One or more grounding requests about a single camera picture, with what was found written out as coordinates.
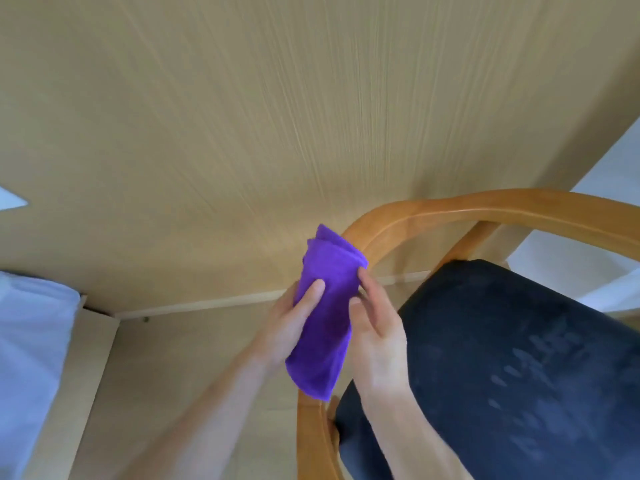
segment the curved wooden armrest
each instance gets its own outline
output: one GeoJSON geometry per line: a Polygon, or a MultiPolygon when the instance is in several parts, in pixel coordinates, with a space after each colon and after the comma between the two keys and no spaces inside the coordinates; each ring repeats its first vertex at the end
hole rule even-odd
{"type": "MultiPolygon", "coordinates": [[[[480,192],[439,200],[407,200],[364,214],[342,234],[374,266],[419,233],[455,221],[478,221],[432,270],[467,259],[500,224],[562,235],[640,261],[640,207],[547,189],[480,192]]],[[[324,404],[298,394],[298,480],[342,480],[324,404]]]]}

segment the baseboard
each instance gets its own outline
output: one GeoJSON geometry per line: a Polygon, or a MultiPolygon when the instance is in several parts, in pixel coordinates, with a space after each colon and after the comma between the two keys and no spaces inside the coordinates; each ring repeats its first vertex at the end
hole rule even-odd
{"type": "MultiPolygon", "coordinates": [[[[417,273],[400,274],[396,276],[384,276],[378,278],[383,286],[389,286],[396,283],[411,283],[422,281],[428,276],[428,271],[419,271],[417,273]]],[[[158,315],[168,315],[171,313],[194,312],[197,310],[208,310],[210,308],[224,308],[226,306],[251,305],[253,303],[262,303],[263,301],[272,301],[278,298],[284,290],[267,291],[264,293],[245,294],[240,296],[230,296],[229,298],[208,299],[204,301],[193,301],[191,303],[178,303],[177,305],[158,306],[156,308],[146,308],[144,310],[133,310],[130,312],[116,313],[114,316],[120,320],[131,320],[135,318],[155,317],[158,315]]]]}

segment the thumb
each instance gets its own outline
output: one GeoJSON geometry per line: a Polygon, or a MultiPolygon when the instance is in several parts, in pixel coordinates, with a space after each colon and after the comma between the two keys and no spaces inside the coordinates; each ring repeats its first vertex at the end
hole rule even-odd
{"type": "Polygon", "coordinates": [[[309,286],[305,295],[300,298],[300,301],[289,312],[294,320],[302,320],[304,323],[311,312],[314,311],[317,304],[320,303],[320,298],[324,293],[324,281],[316,280],[311,286],[309,286]]]}
{"type": "Polygon", "coordinates": [[[359,296],[349,300],[349,320],[355,334],[374,331],[367,309],[359,296]]]}

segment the purple cloth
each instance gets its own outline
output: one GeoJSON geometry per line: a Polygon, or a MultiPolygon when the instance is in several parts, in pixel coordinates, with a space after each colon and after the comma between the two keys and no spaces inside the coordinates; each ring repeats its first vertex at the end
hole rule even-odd
{"type": "Polygon", "coordinates": [[[322,224],[318,226],[316,238],[309,239],[307,246],[294,302],[299,302],[319,278],[326,287],[286,365],[291,379],[302,392],[328,401],[351,338],[349,299],[358,293],[358,268],[366,267],[367,259],[322,224]]]}

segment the chair seat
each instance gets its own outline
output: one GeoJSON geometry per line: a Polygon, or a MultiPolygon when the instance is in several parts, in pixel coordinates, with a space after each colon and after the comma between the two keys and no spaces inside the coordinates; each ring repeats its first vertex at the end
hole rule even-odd
{"type": "MultiPolygon", "coordinates": [[[[640,334],[483,260],[399,311],[422,412],[475,480],[640,479],[640,334]]],[[[353,382],[336,411],[355,480],[391,480],[353,382]]]]}

